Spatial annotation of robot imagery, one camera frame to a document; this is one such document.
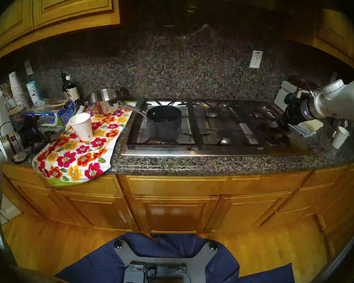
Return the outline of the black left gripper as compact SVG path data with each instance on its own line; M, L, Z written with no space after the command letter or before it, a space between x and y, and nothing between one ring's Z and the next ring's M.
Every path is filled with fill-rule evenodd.
M18 119L18 135L25 152L33 152L37 143L47 145L59 139L67 131L67 126L61 128L49 128L42 132L40 126L53 126L57 122L56 117L21 115Z

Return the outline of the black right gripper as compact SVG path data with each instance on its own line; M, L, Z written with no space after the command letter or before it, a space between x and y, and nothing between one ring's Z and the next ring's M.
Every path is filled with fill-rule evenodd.
M292 136L291 126L287 125L298 125L299 123L305 122L308 119L303 116L301 105L303 100L308 99L307 94L303 94L300 98L297 97L297 93L289 93L284 98L284 103L287 107L281 118L272 119L272 127L279 129L282 136Z

